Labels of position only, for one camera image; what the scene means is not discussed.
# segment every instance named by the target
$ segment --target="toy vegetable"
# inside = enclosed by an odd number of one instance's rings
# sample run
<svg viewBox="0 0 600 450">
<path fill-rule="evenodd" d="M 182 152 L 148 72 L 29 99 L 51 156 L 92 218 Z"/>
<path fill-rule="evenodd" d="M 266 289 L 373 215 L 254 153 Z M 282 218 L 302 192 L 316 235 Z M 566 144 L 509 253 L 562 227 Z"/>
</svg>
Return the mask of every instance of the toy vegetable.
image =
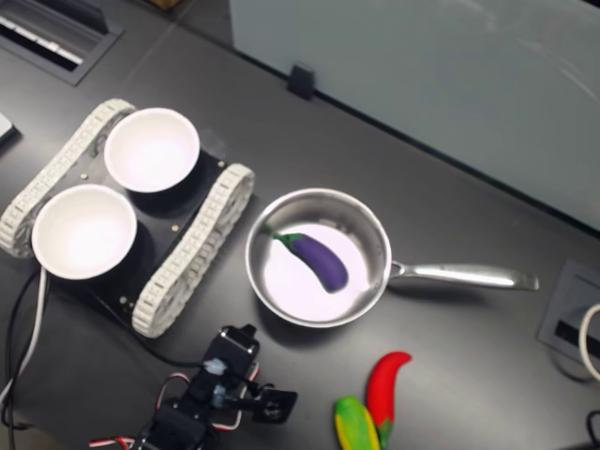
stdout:
<svg viewBox="0 0 600 450">
<path fill-rule="evenodd" d="M 342 450 L 380 450 L 371 416 L 356 397 L 336 402 L 336 431 Z"/>
<path fill-rule="evenodd" d="M 348 284 L 348 270 L 333 251 L 310 236 L 295 232 L 273 235 L 317 276 L 329 293 L 340 291 Z"/>
<path fill-rule="evenodd" d="M 382 449 L 394 425 L 394 385 L 398 370 L 413 358 L 405 352 L 391 352 L 375 365 L 368 379 L 367 407 L 375 422 Z"/>
</svg>

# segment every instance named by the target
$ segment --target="pan rim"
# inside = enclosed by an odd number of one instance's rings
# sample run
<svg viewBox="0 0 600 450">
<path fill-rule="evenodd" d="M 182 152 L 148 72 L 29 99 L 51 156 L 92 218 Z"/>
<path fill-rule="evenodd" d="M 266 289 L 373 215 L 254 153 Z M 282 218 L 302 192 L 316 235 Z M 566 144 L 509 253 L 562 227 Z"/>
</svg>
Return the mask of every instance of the pan rim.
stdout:
<svg viewBox="0 0 600 450">
<path fill-rule="evenodd" d="M 290 314 L 286 314 L 284 311 L 281 311 L 281 310 L 275 308 L 275 306 L 272 305 L 271 300 L 269 300 L 268 298 L 265 298 L 265 295 L 263 294 L 263 291 L 259 288 L 258 283 L 256 282 L 255 277 L 253 276 L 253 273 L 252 273 L 252 270 L 250 267 L 250 251 L 252 249 L 252 245 L 256 239 L 256 236 L 259 234 L 265 220 L 267 218 L 269 218 L 283 203 L 293 200 L 294 198 L 303 197 L 303 196 L 310 195 L 310 194 L 329 195 L 331 197 L 338 198 L 346 203 L 350 203 L 350 204 L 356 206 L 361 211 L 361 213 L 364 214 L 369 219 L 369 221 L 373 224 L 373 226 L 377 229 L 380 236 L 382 237 L 383 256 L 385 259 L 385 261 L 384 261 L 385 266 L 384 266 L 384 269 L 382 272 L 382 276 L 380 278 L 381 284 L 378 286 L 377 290 L 373 293 L 372 299 L 368 303 L 366 303 L 363 307 L 361 307 L 356 312 L 354 312 L 354 314 L 349 315 L 348 317 L 345 317 L 342 319 L 337 319 L 337 320 L 330 321 L 330 322 L 323 322 L 323 323 L 304 321 L 302 319 L 297 319 L 294 316 L 292 316 Z M 296 325 L 305 326 L 308 328 L 333 328 L 336 326 L 341 326 L 346 323 L 355 321 L 359 317 L 366 314 L 371 308 L 373 308 L 375 306 L 375 304 L 382 297 L 383 291 L 387 287 L 387 282 L 390 278 L 390 272 L 391 272 L 391 268 L 392 268 L 392 249 L 390 246 L 389 238 L 387 236 L 387 233 L 385 232 L 385 228 L 383 227 L 383 225 L 381 224 L 381 222 L 379 221 L 377 216 L 375 216 L 375 214 L 370 210 L 370 208 L 368 208 L 364 203 L 362 203 L 361 201 L 359 201 L 352 195 L 346 194 L 339 190 L 329 189 L 329 188 L 324 188 L 324 187 L 311 187 L 311 188 L 296 190 L 296 191 L 290 192 L 282 197 L 279 197 L 276 200 L 274 200 L 273 202 L 271 202 L 261 212 L 261 214 L 258 216 L 256 221 L 252 225 L 252 228 L 250 229 L 250 232 L 248 234 L 248 238 L 246 241 L 246 255 L 245 256 L 246 256 L 247 277 L 250 281 L 250 284 L 252 285 L 252 289 L 254 290 L 256 295 L 261 299 L 262 303 L 266 307 L 268 307 L 272 312 L 277 314 L 281 319 L 285 320 L 286 322 L 294 323 Z"/>
</svg>

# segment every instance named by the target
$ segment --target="red chili pepper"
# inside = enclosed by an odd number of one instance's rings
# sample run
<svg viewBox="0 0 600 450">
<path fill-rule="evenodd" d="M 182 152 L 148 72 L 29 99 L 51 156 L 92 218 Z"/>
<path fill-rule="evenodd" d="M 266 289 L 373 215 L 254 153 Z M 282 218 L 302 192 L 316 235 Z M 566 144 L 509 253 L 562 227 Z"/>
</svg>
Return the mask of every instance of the red chili pepper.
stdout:
<svg viewBox="0 0 600 450">
<path fill-rule="evenodd" d="M 373 368 L 368 379 L 367 408 L 375 423 L 382 449 L 394 425 L 394 385 L 398 370 L 413 359 L 405 352 L 391 352 Z"/>
</svg>

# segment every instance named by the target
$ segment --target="pan handle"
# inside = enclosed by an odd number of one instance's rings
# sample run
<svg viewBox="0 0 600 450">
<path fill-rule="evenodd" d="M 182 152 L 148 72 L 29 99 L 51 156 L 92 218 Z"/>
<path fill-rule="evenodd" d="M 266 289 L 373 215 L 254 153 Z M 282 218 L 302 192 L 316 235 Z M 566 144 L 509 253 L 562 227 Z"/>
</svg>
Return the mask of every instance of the pan handle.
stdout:
<svg viewBox="0 0 600 450">
<path fill-rule="evenodd" d="M 480 264 L 406 265 L 392 261 L 390 282 L 397 284 L 400 278 L 437 279 L 485 288 L 522 291 L 537 291 L 540 287 L 535 275 Z"/>
</svg>

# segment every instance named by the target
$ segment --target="robotic arm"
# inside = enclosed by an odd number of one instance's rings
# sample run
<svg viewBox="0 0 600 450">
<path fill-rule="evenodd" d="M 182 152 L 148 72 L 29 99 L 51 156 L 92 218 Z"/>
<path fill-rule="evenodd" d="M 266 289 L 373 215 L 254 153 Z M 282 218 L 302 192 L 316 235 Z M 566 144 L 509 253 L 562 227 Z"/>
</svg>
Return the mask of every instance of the robotic arm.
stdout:
<svg viewBox="0 0 600 450">
<path fill-rule="evenodd" d="M 283 424 L 292 413 L 298 395 L 278 391 L 270 384 L 259 386 L 247 379 L 260 349 L 255 333 L 252 325 L 222 328 L 186 393 L 161 404 L 130 448 L 213 449 L 218 443 L 218 430 L 211 425 L 211 417 L 219 410 L 252 411 L 254 422 Z M 249 399 L 235 395 L 243 384 L 250 393 Z"/>
</svg>

